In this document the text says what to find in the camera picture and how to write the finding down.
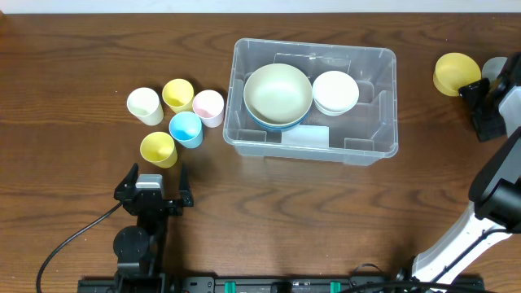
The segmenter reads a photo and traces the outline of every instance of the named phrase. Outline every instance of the green strip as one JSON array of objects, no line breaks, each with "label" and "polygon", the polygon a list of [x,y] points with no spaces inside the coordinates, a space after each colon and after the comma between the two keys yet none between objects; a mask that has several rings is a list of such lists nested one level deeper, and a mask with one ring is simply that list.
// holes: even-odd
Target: green strip
[{"label": "green strip", "polygon": [[225,293],[236,293],[235,282],[225,282]]},{"label": "green strip", "polygon": [[342,291],[342,284],[340,282],[331,282],[331,293],[339,293]]}]

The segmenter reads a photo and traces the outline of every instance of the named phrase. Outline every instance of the white bowl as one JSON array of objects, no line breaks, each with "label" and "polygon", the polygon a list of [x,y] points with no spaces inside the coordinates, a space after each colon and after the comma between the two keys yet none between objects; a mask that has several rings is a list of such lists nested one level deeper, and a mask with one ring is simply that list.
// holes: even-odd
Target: white bowl
[{"label": "white bowl", "polygon": [[311,83],[302,71],[290,65],[265,65],[246,81],[244,103],[257,123],[286,128],[300,123],[311,108]]},{"label": "white bowl", "polygon": [[313,100],[318,110],[329,116],[351,110],[357,104],[359,95],[357,83],[344,72],[324,72],[313,83]]}]

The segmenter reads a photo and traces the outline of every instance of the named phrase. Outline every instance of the plastic bin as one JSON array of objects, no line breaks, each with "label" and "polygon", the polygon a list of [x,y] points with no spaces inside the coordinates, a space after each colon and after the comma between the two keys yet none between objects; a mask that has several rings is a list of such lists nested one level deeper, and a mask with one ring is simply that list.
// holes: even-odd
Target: plastic bin
[{"label": "plastic bin", "polygon": [[[357,82],[360,97],[353,109],[327,116],[313,104],[301,123],[326,126],[328,142],[283,143],[284,133],[266,131],[249,116],[244,84],[255,70],[270,63],[295,66],[311,83],[330,70],[346,72]],[[389,49],[245,38],[234,48],[223,136],[240,155],[367,166],[398,152],[396,99],[396,56]]]}]

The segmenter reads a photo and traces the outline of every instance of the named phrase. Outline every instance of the cable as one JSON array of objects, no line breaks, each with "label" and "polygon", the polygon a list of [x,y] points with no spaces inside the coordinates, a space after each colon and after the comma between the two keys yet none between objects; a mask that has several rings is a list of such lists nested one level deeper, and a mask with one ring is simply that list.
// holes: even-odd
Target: cable
[{"label": "cable", "polygon": [[463,251],[450,265],[444,267],[444,269],[439,273],[435,278],[432,279],[431,282],[438,282],[448,271],[453,269],[454,266],[458,264],[458,262],[462,261],[466,255],[468,255],[474,248],[476,248],[482,241],[484,241],[488,236],[494,233],[510,233],[510,234],[520,234],[521,231],[517,230],[507,230],[507,229],[492,229],[487,232],[483,232],[481,236],[479,236],[465,251]]},{"label": "cable", "polygon": [[43,271],[46,269],[46,266],[49,264],[50,260],[58,253],[65,245],[70,243],[74,238],[80,236],[83,234],[83,232],[87,231],[88,229],[92,228],[96,224],[98,224],[100,221],[103,221],[107,219],[113,212],[115,212],[123,203],[118,203],[114,208],[111,208],[110,211],[108,211],[106,214],[101,216],[98,220],[93,221],[92,223],[88,224],[85,228],[77,231],[73,236],[69,237],[67,240],[63,241],[56,249],[53,250],[49,254],[49,256],[46,258],[46,261],[43,262],[42,266],[40,267],[40,270],[38,271],[38,275],[36,276],[36,292],[42,293],[42,275]]},{"label": "cable", "polygon": [[353,292],[364,292],[366,289],[374,288],[423,288],[423,289],[439,289],[449,290],[450,293],[492,293],[491,291],[484,291],[479,289],[468,288],[464,286],[454,286],[448,284],[439,284],[434,282],[415,282],[415,281],[390,281],[364,284],[355,286],[347,290],[340,291],[339,293],[353,293]]}]

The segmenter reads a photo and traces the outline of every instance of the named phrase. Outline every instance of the white wall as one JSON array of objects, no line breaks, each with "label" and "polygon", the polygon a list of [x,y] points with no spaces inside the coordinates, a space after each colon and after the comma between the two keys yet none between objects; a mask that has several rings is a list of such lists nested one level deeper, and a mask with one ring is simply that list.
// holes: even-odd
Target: white wall
[{"label": "white wall", "polygon": [[521,12],[521,0],[0,0],[4,13]]}]

